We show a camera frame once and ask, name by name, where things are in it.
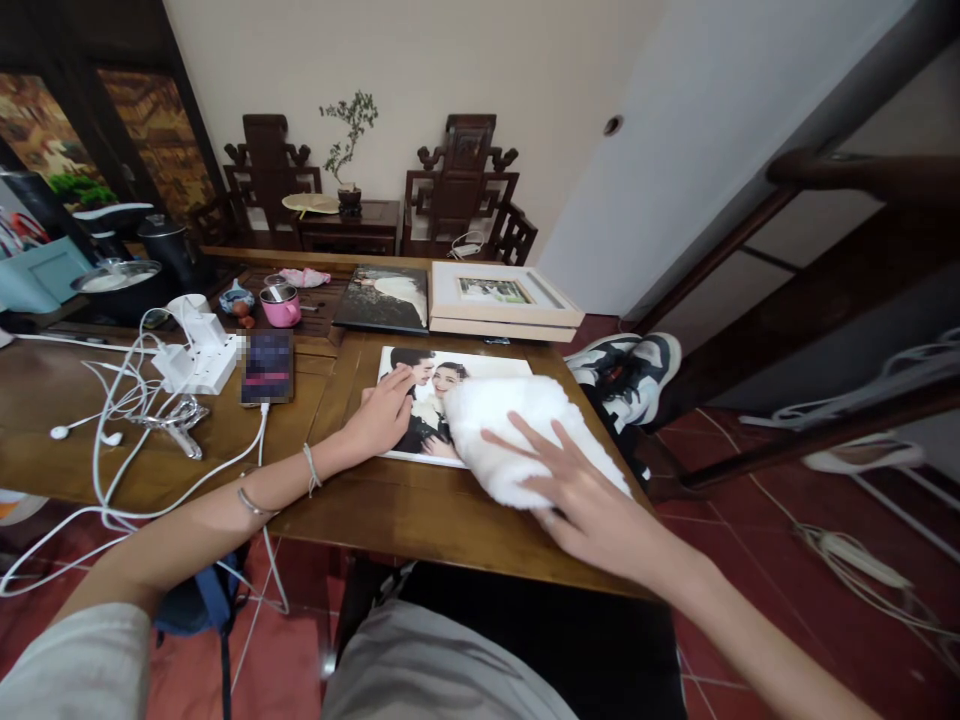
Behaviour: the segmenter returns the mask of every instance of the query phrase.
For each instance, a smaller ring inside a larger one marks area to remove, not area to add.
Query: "hand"
[[[457,455],[457,451],[453,449],[453,445],[448,442],[444,442],[436,435],[431,435],[423,441],[423,454],[430,455],[432,457],[449,458],[451,460],[460,459],[460,456]]]
[[[375,388],[366,388],[360,409],[340,431],[356,465],[392,450],[410,427],[413,398],[408,395],[415,379],[407,365],[397,365]]]
[[[531,477],[523,485],[552,502],[531,512],[563,550],[579,560],[667,595],[683,570],[699,564],[700,554],[667,530],[641,505],[624,495],[597,470],[556,420],[557,447],[517,413],[510,422],[533,452],[511,445],[489,430],[481,437],[518,455],[543,463],[552,477]]]

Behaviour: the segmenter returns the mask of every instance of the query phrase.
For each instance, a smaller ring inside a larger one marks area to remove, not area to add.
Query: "pink mug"
[[[274,327],[293,327],[300,322],[300,296],[292,285],[265,288],[260,291],[260,302],[267,321]]]

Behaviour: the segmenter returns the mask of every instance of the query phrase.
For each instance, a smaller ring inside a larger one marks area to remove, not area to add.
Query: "smartphone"
[[[243,379],[240,404],[290,402],[293,399],[293,331],[251,330],[241,338]]]

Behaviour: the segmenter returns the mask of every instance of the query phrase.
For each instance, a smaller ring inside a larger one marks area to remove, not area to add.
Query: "electric kettle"
[[[171,271],[184,293],[203,293],[213,277],[213,266],[187,229],[166,215],[147,215],[137,236],[151,260]]]

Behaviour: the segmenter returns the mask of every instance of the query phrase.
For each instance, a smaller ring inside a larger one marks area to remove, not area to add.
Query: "wedding photo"
[[[427,335],[427,273],[358,265],[343,292],[334,325]]]
[[[470,378],[523,377],[533,375],[526,360],[492,358],[483,355],[384,347],[380,356],[379,382],[399,364],[413,368],[416,384],[410,427],[393,450],[383,457],[414,462],[466,467],[450,437],[443,399],[448,392]]]
[[[532,305],[533,300],[516,280],[487,280],[483,278],[458,278],[460,298],[472,302],[513,303]]]

